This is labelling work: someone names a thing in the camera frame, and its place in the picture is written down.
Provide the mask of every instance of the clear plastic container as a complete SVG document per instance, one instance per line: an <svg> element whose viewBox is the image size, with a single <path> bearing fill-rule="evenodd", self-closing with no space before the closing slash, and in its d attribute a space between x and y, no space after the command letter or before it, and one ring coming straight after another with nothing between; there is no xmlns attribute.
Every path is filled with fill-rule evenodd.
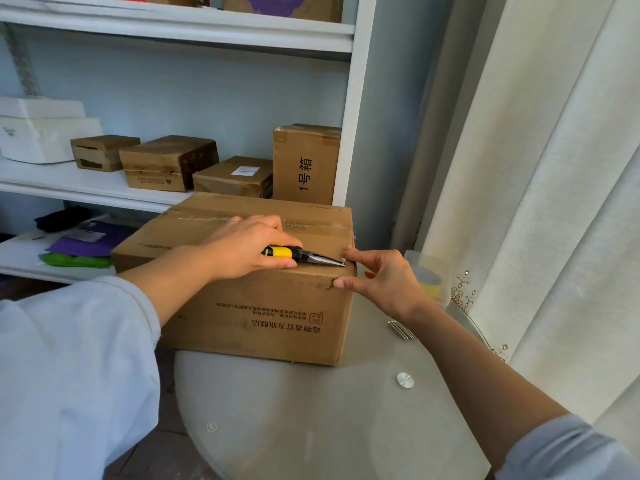
<svg viewBox="0 0 640 480"><path fill-rule="evenodd" d="M446 308L451 301L451 275L449 263L443 259L407 250L404 259L418 279L424 294L441 307Z"/></svg>

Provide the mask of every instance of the purple flower shape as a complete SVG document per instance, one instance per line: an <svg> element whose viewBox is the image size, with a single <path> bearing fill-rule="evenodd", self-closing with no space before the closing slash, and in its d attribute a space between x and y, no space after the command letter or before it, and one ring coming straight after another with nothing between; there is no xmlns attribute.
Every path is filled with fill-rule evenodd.
<svg viewBox="0 0 640 480"><path fill-rule="evenodd" d="M291 16L305 0L247 0L253 10L261 15Z"/></svg>

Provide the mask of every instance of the floor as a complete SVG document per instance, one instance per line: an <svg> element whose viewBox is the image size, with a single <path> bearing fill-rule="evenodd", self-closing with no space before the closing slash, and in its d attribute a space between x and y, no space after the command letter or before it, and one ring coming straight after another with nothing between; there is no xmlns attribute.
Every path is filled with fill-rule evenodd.
<svg viewBox="0 0 640 480"><path fill-rule="evenodd" d="M158 425L104 471L103 480L218 480L197 452L180 418L173 384L175 351L159 347Z"/></svg>

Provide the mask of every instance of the shelf board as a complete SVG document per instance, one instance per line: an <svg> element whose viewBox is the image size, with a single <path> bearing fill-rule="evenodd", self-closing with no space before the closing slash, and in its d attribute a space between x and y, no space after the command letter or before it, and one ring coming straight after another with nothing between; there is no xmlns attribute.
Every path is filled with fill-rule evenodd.
<svg viewBox="0 0 640 480"><path fill-rule="evenodd" d="M0 22L100 34L350 54L355 26L125 0L0 0Z"/></svg>
<svg viewBox="0 0 640 480"><path fill-rule="evenodd" d="M36 165L0 157L0 191L121 209L164 212L190 192L132 189L124 172L83 170L75 162Z"/></svg>
<svg viewBox="0 0 640 480"><path fill-rule="evenodd" d="M113 267L96 269L44 264L38 256L46 253L46 248L68 232L47 234L36 230L0 243L0 274L67 284L115 274Z"/></svg>

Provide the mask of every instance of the light blue shirt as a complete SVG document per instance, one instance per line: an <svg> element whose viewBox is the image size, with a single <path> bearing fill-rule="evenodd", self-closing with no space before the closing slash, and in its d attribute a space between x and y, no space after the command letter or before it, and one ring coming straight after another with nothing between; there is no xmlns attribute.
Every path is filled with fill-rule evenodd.
<svg viewBox="0 0 640 480"><path fill-rule="evenodd" d="M157 424L156 311L107 277L0 302L0 479L99 480ZM617 442L568 415L508 454L497 480L640 479Z"/></svg>

